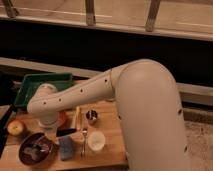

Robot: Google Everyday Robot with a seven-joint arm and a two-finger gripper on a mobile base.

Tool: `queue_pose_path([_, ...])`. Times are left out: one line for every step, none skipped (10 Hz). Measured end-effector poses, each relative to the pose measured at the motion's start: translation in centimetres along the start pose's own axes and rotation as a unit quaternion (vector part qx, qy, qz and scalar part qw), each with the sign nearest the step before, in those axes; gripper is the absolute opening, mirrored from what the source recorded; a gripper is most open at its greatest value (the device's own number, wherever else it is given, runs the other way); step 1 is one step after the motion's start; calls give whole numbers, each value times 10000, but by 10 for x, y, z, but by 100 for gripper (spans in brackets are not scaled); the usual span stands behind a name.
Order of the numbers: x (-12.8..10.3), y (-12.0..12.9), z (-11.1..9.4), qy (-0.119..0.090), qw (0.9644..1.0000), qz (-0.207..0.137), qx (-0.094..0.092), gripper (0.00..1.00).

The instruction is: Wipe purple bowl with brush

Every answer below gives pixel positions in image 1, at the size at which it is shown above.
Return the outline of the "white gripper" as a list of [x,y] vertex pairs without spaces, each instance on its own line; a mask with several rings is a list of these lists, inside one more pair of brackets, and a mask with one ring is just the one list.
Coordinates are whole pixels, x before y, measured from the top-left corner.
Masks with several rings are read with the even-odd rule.
[[41,117],[38,120],[39,126],[44,132],[45,136],[53,143],[57,141],[56,133],[60,126],[60,120],[58,115],[50,115]]

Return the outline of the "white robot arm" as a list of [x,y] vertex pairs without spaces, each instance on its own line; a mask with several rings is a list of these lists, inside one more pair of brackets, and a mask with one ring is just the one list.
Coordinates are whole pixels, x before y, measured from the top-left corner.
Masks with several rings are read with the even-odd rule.
[[27,111],[51,125],[62,110],[111,98],[121,117],[129,171],[191,171],[177,84],[156,61],[136,60],[64,91],[34,95]]

